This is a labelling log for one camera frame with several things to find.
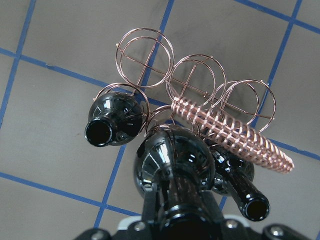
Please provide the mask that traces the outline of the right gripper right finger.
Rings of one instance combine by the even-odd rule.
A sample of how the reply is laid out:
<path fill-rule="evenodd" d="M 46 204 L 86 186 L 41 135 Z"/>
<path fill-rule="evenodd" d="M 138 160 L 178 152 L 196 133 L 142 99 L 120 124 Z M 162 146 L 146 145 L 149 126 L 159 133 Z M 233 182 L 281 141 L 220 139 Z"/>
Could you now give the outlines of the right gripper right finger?
<path fill-rule="evenodd" d="M 203 190 L 201 192 L 203 202 L 206 207 L 207 214 L 213 223 L 221 223 L 224 220 L 222 211 L 217 204 L 216 199 L 211 190 Z"/>

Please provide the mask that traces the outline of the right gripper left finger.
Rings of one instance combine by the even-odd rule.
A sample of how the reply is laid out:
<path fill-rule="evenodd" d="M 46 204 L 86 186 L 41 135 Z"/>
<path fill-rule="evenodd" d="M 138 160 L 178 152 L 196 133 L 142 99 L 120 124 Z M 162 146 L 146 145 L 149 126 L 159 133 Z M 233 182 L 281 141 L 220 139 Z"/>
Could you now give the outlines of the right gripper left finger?
<path fill-rule="evenodd" d="M 153 188 L 144 193 L 141 219 L 147 223 L 154 223 L 157 219 L 157 191 Z"/>

